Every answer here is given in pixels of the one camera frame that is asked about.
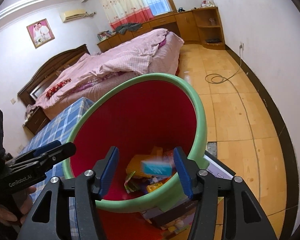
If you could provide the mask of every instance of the blue plaid mattress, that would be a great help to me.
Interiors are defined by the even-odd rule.
[[[93,104],[94,102],[87,98],[80,98],[72,105],[68,106],[32,138],[30,143],[22,150],[21,154],[44,146],[55,140],[60,141],[62,144],[66,143],[76,123]],[[62,179],[64,178],[62,163],[54,165],[53,169],[48,171],[46,175],[46,180],[39,182],[36,185],[37,191],[31,195],[34,201],[51,177],[58,176]]]

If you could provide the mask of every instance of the blue gripper pad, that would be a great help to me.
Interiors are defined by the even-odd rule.
[[[104,160],[107,161],[107,163],[100,178],[100,198],[103,198],[108,194],[115,170],[117,169],[119,162],[119,149],[112,146]]]
[[[199,167],[193,160],[189,160],[181,147],[173,150],[173,160],[179,175],[183,192],[190,200],[196,200],[198,195],[197,172]]]
[[[33,153],[33,157],[38,157],[38,156],[40,156],[40,154],[48,152],[48,151],[50,151],[54,148],[57,148],[59,146],[61,146],[60,141],[53,141],[51,143],[48,143],[48,144],[36,149],[35,152]]]

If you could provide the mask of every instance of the curtain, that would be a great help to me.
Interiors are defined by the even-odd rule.
[[[125,23],[144,23],[154,16],[146,0],[100,0],[110,26]]]

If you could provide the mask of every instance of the trash bin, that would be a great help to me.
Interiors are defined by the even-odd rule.
[[[63,163],[66,179],[91,169],[111,146],[118,147],[120,160],[109,192],[96,201],[97,208],[110,212],[153,207],[165,212],[184,197],[178,174],[147,195],[127,194],[125,169],[136,154],[148,154],[153,146],[181,146],[200,168],[209,165],[203,158],[207,125],[202,102],[187,82],[169,74],[139,76],[114,88],[85,113],[68,141],[77,151]]]

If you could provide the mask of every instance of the air conditioner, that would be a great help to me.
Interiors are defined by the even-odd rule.
[[[73,21],[73,20],[77,20],[77,19],[81,19],[84,17],[89,16],[89,14],[83,10],[83,9],[79,9],[79,10],[73,10],[73,11],[67,11],[64,12],[60,15],[62,22],[69,22],[69,21]]]

